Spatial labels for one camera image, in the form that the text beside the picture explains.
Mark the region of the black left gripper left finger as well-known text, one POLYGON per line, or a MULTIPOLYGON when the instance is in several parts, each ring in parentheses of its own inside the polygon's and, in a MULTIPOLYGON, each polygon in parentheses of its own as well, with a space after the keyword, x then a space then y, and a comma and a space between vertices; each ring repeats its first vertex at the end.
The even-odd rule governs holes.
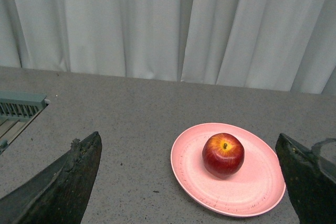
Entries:
POLYGON ((101 152, 98 132, 73 140, 69 151, 1 198, 1 223, 81 223, 101 152))

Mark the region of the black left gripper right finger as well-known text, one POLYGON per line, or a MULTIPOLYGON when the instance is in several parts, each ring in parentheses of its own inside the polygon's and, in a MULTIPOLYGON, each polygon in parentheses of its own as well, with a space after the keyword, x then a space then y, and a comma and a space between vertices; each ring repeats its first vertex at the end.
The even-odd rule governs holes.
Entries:
POLYGON ((335 223, 335 163, 320 155, 327 138, 311 149, 281 133, 276 153, 290 202, 300 223, 335 223))

